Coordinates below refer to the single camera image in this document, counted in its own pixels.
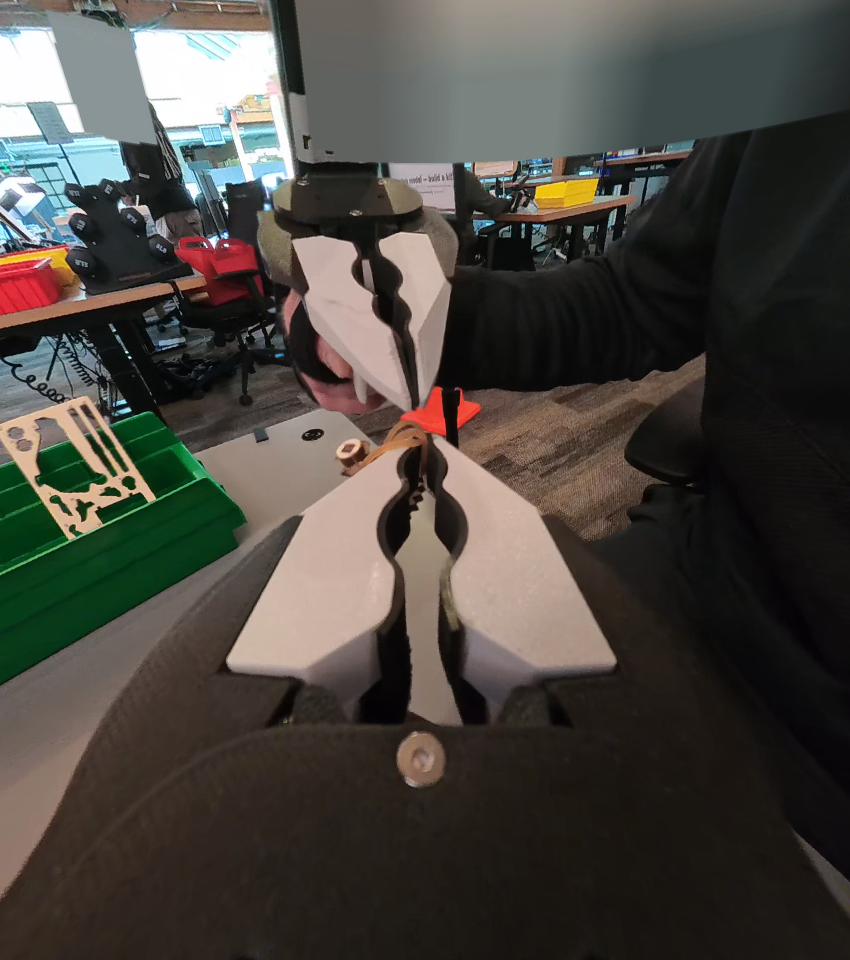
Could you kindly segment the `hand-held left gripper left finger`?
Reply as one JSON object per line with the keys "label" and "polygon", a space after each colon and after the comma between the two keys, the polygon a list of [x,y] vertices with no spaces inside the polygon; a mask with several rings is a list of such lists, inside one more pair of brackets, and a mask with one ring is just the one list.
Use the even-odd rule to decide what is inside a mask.
{"label": "hand-held left gripper left finger", "polygon": [[400,724],[411,644],[396,555],[410,533],[421,448],[378,457],[304,510],[227,654],[236,675],[326,690],[357,718]]}

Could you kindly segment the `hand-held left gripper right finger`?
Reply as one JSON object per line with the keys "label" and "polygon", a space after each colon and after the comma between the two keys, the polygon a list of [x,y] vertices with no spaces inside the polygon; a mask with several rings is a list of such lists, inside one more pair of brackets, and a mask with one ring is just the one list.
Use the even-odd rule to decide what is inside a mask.
{"label": "hand-held left gripper right finger", "polygon": [[460,721],[484,725],[515,690],[611,674],[618,661],[541,512],[433,437],[438,647]]}

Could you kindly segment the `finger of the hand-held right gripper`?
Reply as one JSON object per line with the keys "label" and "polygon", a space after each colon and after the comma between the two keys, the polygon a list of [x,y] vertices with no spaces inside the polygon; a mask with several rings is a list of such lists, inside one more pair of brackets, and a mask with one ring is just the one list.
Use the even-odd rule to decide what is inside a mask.
{"label": "finger of the hand-held right gripper", "polygon": [[386,319],[374,361],[376,389],[397,407],[418,407],[436,385],[443,356],[451,284],[430,238],[398,232],[379,243],[381,285],[376,294]]}
{"label": "finger of the hand-held right gripper", "polygon": [[329,236],[293,241],[308,289],[304,305],[316,333],[371,388],[402,411],[413,407],[404,357],[395,331],[374,311],[374,295],[353,274],[360,260],[351,242]]}

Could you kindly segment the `wooden gear axle assembly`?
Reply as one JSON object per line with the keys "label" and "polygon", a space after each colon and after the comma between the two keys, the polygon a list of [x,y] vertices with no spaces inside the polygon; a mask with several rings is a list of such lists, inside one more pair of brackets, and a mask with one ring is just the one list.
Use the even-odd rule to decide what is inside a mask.
{"label": "wooden gear axle assembly", "polygon": [[[340,475],[349,478],[359,474],[359,472],[371,461],[375,459],[378,453],[388,452],[390,450],[420,450],[421,441],[418,439],[398,439],[390,440],[381,448],[372,450],[369,440],[359,438],[349,438],[344,441],[335,450],[335,460],[340,466]],[[408,506],[412,512],[419,510],[426,489],[426,474],[422,466],[424,454],[420,458],[419,466],[416,469],[415,479],[408,495]]]}

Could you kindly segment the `person's right forearm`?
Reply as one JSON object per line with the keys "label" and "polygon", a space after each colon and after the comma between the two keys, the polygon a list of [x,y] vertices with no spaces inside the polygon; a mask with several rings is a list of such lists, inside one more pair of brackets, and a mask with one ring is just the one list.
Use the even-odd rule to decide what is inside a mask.
{"label": "person's right forearm", "polygon": [[701,354],[721,228],[751,137],[697,143],[605,254],[551,270],[457,269],[437,384],[544,392],[639,380]]}

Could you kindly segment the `wooden cutout parts sheet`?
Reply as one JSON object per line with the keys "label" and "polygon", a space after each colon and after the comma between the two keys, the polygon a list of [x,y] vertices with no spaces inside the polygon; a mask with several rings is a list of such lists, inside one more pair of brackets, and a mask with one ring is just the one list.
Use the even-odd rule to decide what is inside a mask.
{"label": "wooden cutout parts sheet", "polygon": [[[54,481],[40,462],[43,422],[61,430],[83,464],[86,478],[76,489]],[[155,502],[153,490],[86,395],[0,423],[0,444],[68,540],[102,527],[102,510],[128,501],[136,507]]]}

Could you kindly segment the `person's right hand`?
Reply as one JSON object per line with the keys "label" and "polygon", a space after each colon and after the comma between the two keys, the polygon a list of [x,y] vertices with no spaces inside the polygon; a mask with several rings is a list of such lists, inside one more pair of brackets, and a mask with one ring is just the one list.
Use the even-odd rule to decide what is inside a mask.
{"label": "person's right hand", "polygon": [[360,398],[353,367],[314,329],[297,290],[287,291],[281,310],[288,356],[299,382],[318,406],[346,415],[368,414],[386,406],[386,399],[375,390]]}

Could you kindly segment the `red bag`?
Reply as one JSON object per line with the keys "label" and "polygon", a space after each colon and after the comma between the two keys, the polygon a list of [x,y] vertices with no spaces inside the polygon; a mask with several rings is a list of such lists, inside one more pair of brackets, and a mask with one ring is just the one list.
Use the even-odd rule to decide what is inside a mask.
{"label": "red bag", "polygon": [[203,277],[209,306],[250,300],[251,284],[264,292],[259,256],[242,239],[220,238],[213,244],[203,237],[183,237],[175,252]]}

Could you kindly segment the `black office chair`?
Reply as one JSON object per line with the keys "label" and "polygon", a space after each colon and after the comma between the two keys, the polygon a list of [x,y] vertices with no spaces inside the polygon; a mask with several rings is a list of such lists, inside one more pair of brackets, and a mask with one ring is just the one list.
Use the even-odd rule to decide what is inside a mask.
{"label": "black office chair", "polygon": [[700,392],[683,390],[653,408],[625,444],[624,461],[665,484],[701,485],[706,476],[702,405]]}
{"label": "black office chair", "polygon": [[250,284],[251,299],[239,300],[222,306],[211,306],[207,294],[192,297],[180,294],[178,305],[186,326],[191,330],[205,330],[212,334],[217,346],[235,345],[235,350],[207,367],[202,373],[196,366],[190,370],[194,397],[202,396],[215,382],[234,374],[240,375],[239,404],[250,406],[249,380],[256,366],[288,364],[284,347],[274,344],[272,333],[277,323],[275,289],[267,278],[258,244],[259,214],[265,211],[269,198],[260,179],[246,183],[229,183],[226,194],[226,236],[251,244],[258,257],[263,281],[263,293]]}

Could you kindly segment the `orange traffic cone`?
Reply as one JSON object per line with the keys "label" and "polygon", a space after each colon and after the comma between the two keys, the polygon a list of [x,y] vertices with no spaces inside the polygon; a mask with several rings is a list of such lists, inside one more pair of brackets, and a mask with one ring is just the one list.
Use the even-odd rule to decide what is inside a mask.
{"label": "orange traffic cone", "polygon": [[[445,393],[446,390],[443,390],[443,388],[433,387],[426,404],[402,414],[400,420],[416,424],[429,433],[444,437],[446,435],[446,423],[443,394]],[[457,396],[456,426],[462,428],[481,413],[482,407],[480,403],[466,399],[461,390],[453,390],[453,393]]]}

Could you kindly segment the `yellow plastic bin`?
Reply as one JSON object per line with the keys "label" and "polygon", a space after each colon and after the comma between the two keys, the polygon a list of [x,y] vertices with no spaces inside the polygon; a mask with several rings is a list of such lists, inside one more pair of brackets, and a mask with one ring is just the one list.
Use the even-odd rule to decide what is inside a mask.
{"label": "yellow plastic bin", "polygon": [[79,282],[78,276],[67,262],[69,252],[70,247],[66,245],[30,247],[6,252],[0,255],[0,269],[47,259],[60,285],[67,288]]}
{"label": "yellow plastic bin", "polygon": [[538,210],[569,210],[591,204],[600,183],[599,177],[566,178],[535,187],[534,202]]}

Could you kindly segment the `stacked green plastic bins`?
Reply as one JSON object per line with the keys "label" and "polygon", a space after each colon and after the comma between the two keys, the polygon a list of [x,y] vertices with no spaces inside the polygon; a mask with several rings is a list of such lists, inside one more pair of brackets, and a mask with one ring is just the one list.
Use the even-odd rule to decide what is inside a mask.
{"label": "stacked green plastic bins", "polygon": [[0,685],[237,547],[243,512],[171,429],[144,413],[114,430],[155,500],[75,539],[0,465]]}

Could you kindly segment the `white softbox light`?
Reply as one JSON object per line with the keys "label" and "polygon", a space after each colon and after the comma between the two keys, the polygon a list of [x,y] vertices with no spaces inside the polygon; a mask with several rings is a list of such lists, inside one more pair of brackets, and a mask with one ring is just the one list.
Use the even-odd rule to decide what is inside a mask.
{"label": "white softbox light", "polygon": [[0,210],[20,219],[31,215],[46,197],[31,176],[11,175],[0,181]]}

